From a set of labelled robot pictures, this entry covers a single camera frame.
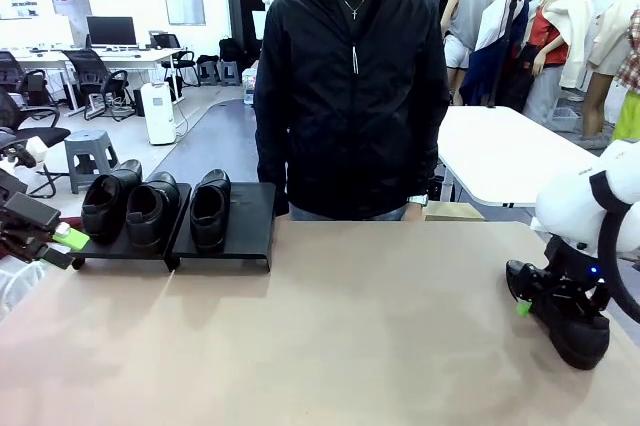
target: black jacket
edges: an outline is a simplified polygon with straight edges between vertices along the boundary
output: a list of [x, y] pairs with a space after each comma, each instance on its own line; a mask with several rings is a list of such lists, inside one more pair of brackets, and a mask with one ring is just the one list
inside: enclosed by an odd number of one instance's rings
[[367, 219], [426, 194], [449, 104], [438, 8], [373, 1], [357, 38], [336, 0], [269, 9], [254, 108], [258, 177], [276, 185], [278, 215], [291, 201]]

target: white air purifier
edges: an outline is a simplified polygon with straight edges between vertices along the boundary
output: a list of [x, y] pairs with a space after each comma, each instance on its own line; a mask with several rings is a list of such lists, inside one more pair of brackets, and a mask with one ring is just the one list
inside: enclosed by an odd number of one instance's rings
[[140, 88], [140, 96], [147, 120], [149, 142], [153, 145], [175, 143], [176, 125], [169, 85], [147, 83]]

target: green tape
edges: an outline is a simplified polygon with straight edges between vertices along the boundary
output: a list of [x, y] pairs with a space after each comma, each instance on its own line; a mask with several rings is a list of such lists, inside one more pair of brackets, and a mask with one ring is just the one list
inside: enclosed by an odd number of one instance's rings
[[518, 301], [518, 306], [516, 310], [518, 311], [518, 316], [521, 318], [526, 318], [529, 316], [529, 310], [531, 309], [531, 303], [529, 301]]
[[81, 251], [89, 242], [89, 236], [76, 229], [70, 228], [69, 233], [65, 236], [54, 234], [53, 240], [57, 243], [69, 246], [74, 251]]

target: zipper pull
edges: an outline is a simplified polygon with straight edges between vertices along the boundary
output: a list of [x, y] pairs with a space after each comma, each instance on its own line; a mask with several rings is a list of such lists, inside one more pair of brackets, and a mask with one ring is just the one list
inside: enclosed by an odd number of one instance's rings
[[356, 53], [356, 45], [353, 45], [353, 74], [359, 74], [358, 70], [358, 53]]

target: cardboard box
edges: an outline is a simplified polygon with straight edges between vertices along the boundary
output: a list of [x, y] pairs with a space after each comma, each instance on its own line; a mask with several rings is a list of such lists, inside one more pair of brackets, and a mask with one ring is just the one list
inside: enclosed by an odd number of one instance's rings
[[469, 203], [429, 201], [423, 213], [425, 221], [485, 221]]

